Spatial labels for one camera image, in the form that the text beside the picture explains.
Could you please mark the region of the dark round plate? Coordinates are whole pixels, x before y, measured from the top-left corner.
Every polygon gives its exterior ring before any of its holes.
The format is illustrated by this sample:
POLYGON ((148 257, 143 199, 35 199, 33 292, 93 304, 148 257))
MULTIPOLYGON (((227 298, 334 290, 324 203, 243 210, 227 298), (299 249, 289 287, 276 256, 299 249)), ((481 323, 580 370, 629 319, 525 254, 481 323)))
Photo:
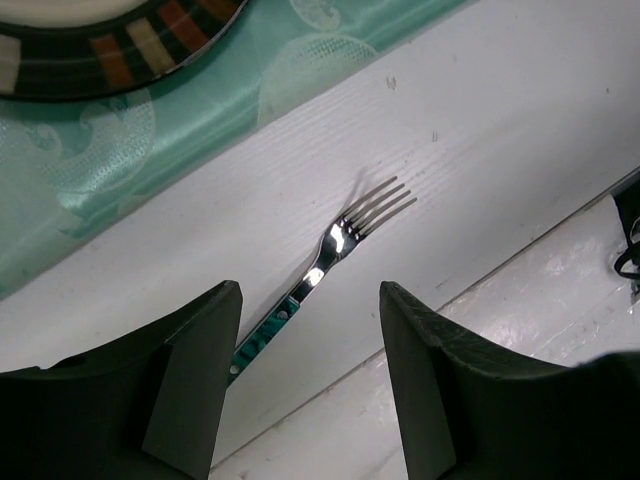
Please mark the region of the dark round plate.
POLYGON ((243 1, 4 1, 1 94, 62 102, 147 86, 192 63, 243 1))

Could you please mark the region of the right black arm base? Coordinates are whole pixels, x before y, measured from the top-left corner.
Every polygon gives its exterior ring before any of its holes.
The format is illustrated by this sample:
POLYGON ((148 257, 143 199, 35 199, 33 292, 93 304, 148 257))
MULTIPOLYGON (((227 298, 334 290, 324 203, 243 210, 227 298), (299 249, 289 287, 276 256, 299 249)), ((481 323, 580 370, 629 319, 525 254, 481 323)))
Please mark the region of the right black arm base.
POLYGON ((639 302, 639 179, 627 183, 613 197, 626 242, 613 264, 615 273, 630 282, 631 303, 639 302))

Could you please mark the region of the green patterned cloth placemat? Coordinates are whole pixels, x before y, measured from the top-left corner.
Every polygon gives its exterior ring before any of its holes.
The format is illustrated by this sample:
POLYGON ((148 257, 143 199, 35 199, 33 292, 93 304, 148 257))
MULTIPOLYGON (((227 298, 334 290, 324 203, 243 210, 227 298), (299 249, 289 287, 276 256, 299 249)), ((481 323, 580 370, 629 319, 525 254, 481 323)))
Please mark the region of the green patterned cloth placemat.
POLYGON ((152 86, 66 104, 3 101, 2 295, 456 8, 252 1, 211 50, 152 86))

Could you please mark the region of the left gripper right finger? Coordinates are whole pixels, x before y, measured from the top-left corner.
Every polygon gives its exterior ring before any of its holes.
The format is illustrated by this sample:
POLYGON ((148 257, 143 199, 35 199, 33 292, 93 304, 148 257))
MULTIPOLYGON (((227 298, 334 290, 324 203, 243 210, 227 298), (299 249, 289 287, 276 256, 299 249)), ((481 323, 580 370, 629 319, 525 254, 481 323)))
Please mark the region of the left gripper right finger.
POLYGON ((379 295, 410 478, 574 478, 552 380, 563 367, 487 340, 396 282, 379 295))

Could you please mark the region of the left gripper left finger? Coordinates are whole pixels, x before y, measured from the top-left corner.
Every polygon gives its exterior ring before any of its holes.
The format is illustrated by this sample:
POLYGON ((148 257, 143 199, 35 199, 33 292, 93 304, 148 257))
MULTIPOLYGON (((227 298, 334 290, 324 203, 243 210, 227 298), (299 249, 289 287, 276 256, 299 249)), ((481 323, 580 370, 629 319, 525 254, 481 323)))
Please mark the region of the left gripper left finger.
POLYGON ((224 281, 177 311, 51 368, 47 473, 61 479, 204 479, 242 294, 224 281))

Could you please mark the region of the fork with green handle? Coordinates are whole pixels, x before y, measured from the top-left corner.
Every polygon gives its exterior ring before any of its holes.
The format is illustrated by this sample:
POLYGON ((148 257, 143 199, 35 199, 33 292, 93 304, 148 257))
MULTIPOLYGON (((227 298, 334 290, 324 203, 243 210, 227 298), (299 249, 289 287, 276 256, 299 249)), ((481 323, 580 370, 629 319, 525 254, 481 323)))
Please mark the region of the fork with green handle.
POLYGON ((240 341, 233 354, 228 382, 233 383, 258 357, 333 267, 416 201, 411 190, 393 176, 347 205, 322 233, 312 261, 300 278, 240 341))

